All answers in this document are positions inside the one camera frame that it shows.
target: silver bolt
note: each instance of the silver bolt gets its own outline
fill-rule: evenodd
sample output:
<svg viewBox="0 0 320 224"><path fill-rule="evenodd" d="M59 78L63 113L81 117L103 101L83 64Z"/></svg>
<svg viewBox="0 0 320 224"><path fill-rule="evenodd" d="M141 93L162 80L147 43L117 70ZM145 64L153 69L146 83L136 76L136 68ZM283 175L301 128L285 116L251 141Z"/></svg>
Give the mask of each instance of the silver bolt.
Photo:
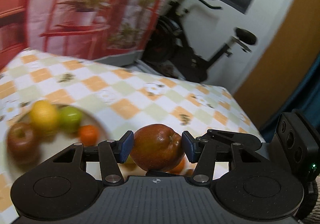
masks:
<svg viewBox="0 0 320 224"><path fill-rule="evenodd" d="M204 175L204 174L198 174L196 176L193 177L193 180L196 181L196 182L207 182L209 181L209 177Z"/></svg>
<svg viewBox="0 0 320 224"><path fill-rule="evenodd" d="M116 175L116 174L110 174L107 177L105 177L105 180L107 182L116 183L116 182L121 181L121 177L119 175Z"/></svg>

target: bicycle saddle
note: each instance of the bicycle saddle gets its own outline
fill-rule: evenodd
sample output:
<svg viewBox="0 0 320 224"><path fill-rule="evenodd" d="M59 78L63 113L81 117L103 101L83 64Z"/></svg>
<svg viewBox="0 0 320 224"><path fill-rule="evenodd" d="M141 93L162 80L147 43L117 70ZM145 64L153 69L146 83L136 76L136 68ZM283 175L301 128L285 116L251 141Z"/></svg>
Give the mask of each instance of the bicycle saddle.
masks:
<svg viewBox="0 0 320 224"><path fill-rule="evenodd" d="M240 29L240 28L235 28L236 36L239 38L240 41L244 42L245 44L248 45L255 45L257 42L257 37L245 30L245 29Z"/></svg>

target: checkered tablecloth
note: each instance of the checkered tablecloth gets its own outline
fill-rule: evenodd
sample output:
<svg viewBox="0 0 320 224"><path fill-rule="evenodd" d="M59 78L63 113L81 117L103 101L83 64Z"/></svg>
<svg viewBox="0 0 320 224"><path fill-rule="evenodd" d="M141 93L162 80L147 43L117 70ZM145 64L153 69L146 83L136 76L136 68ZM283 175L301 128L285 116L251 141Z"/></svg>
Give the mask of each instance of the checkered tablecloth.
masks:
<svg viewBox="0 0 320 224"><path fill-rule="evenodd" d="M33 49L20 52L0 74L0 224L16 216L6 172L5 132L36 100L72 104L94 114L118 140L127 130L162 123L194 137L207 129L250 133L263 140L230 93L203 85ZM4 109L18 101L19 111Z"/></svg>

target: gray gripper base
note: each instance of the gray gripper base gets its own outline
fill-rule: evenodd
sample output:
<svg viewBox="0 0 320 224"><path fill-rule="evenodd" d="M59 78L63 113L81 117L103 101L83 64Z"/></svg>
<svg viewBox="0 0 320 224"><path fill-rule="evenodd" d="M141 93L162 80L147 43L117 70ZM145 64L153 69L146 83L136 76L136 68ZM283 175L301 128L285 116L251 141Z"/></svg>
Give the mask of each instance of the gray gripper base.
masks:
<svg viewBox="0 0 320 224"><path fill-rule="evenodd" d="M44 223L20 218L17 223ZM222 208L208 188L188 184L184 177L139 177L107 187L82 213L51 224L254 224ZM297 224L292 217L261 222Z"/></svg>

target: white pot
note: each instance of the white pot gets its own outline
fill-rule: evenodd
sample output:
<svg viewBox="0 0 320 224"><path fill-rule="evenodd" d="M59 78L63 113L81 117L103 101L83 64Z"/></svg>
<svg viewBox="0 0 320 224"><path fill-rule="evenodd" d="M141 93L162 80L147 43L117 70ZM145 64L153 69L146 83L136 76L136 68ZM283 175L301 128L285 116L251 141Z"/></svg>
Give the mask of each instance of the white pot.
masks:
<svg viewBox="0 0 320 224"><path fill-rule="evenodd" d="M75 12L73 22L76 26L92 25L97 12Z"/></svg>

